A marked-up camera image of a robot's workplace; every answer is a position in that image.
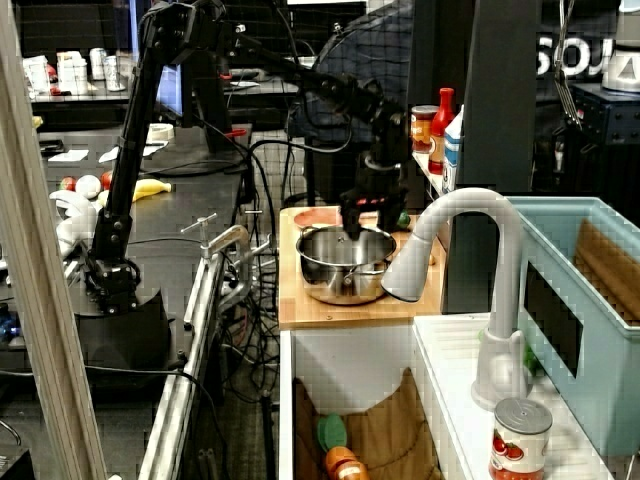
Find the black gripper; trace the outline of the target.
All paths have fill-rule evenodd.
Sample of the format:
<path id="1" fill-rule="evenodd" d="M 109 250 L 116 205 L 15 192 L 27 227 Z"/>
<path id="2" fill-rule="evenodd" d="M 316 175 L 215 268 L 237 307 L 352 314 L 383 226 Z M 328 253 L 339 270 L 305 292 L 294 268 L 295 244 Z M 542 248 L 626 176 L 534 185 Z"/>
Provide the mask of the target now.
<path id="1" fill-rule="evenodd" d="M 339 195 L 342 226 L 350 240 L 357 241 L 360 237 L 361 212 L 378 211 L 377 227 L 380 230 L 395 232 L 399 229 L 408 192 L 405 173 L 401 163 L 383 166 L 374 161 L 371 153 L 357 157 L 354 186 Z"/>

